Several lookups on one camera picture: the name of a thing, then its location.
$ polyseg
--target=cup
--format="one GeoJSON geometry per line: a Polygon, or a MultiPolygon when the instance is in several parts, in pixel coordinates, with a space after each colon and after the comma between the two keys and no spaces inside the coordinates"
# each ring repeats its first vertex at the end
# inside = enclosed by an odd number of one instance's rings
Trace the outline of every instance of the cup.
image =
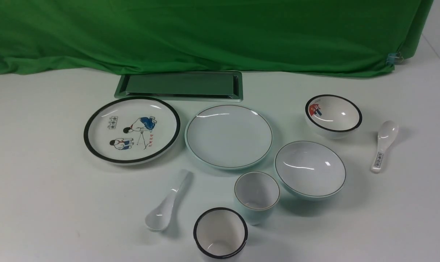
{"type": "Polygon", "coordinates": [[[270,175],[249,172],[235,184],[235,208],[250,225],[265,221],[280,198],[280,187],[270,175]]]}
{"type": "Polygon", "coordinates": [[[233,261],[248,240],[248,226],[234,210],[216,207],[197,219],[194,240],[204,261],[233,261]]]}

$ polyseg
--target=plain white plate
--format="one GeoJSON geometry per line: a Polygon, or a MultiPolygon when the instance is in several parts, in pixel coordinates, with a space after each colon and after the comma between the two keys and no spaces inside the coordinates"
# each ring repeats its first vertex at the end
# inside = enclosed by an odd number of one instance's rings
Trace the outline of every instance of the plain white plate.
{"type": "Polygon", "coordinates": [[[84,141],[95,156],[114,164],[141,164],[164,153],[180,133],[175,109],[155,98],[123,98],[95,112],[84,141]]]}
{"type": "Polygon", "coordinates": [[[241,169],[265,157],[272,145],[272,129],[249,108],[214,106],[190,121],[185,140],[192,153],[210,166],[241,169]]]}
{"type": "Polygon", "coordinates": [[[309,141],[283,146],[275,157],[275,169],[288,191],[305,198],[336,194],[346,179],[340,157],[326,146],[309,141]]]}

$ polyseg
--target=white spoon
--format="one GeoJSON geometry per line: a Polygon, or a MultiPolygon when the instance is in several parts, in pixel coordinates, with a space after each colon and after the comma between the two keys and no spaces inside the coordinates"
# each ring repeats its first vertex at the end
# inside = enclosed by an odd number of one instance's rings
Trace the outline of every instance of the white spoon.
{"type": "Polygon", "coordinates": [[[180,187],[190,172],[181,169],[175,184],[162,203],[145,217],[145,225],[152,231],[162,231],[168,227],[172,219],[173,206],[180,187]]]}
{"type": "Polygon", "coordinates": [[[381,170],[381,164],[383,163],[383,156],[387,149],[391,146],[391,143],[396,139],[398,135],[399,126],[395,122],[388,120],[385,121],[380,130],[378,130],[378,145],[377,145],[377,155],[373,160],[372,167],[370,171],[374,173],[379,173],[381,170]]]}

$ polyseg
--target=decorated plate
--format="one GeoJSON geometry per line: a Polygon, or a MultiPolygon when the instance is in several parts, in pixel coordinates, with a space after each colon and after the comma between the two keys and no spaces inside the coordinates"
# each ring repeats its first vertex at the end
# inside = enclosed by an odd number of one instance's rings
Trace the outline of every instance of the decorated plate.
{"type": "Polygon", "coordinates": [[[97,110],[84,129],[91,153],[114,164],[141,164],[167,151],[180,133],[175,109],[155,98],[113,101],[97,110]]]}

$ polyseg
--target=cartoon illustration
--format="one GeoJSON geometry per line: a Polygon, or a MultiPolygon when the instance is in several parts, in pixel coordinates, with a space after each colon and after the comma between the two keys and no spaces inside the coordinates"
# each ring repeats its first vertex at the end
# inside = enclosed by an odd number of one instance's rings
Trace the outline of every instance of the cartoon illustration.
{"type": "Polygon", "coordinates": [[[314,103],[312,105],[309,106],[309,113],[310,116],[313,116],[315,113],[317,113],[319,116],[322,115],[322,113],[320,113],[320,106],[318,103],[314,103]]]}
{"type": "Polygon", "coordinates": [[[114,139],[110,141],[110,145],[118,150],[130,149],[134,145],[133,139],[114,139]]]}
{"type": "Polygon", "coordinates": [[[157,124],[157,121],[155,121],[155,117],[151,116],[150,118],[138,118],[131,126],[125,127],[123,129],[123,133],[131,133],[133,131],[142,132],[144,130],[150,131],[152,133],[152,129],[154,129],[155,124],[157,124]]]}
{"type": "Polygon", "coordinates": [[[138,118],[131,126],[125,127],[123,129],[123,133],[128,134],[134,131],[140,132],[141,134],[139,135],[139,139],[137,140],[136,145],[139,144],[139,141],[142,137],[142,140],[144,141],[144,149],[146,149],[147,146],[152,146],[153,135],[150,135],[150,139],[148,139],[149,142],[146,143],[146,139],[144,138],[144,131],[149,131],[150,133],[152,133],[152,130],[155,128],[155,124],[157,124],[157,121],[153,116],[149,118],[138,118]]]}

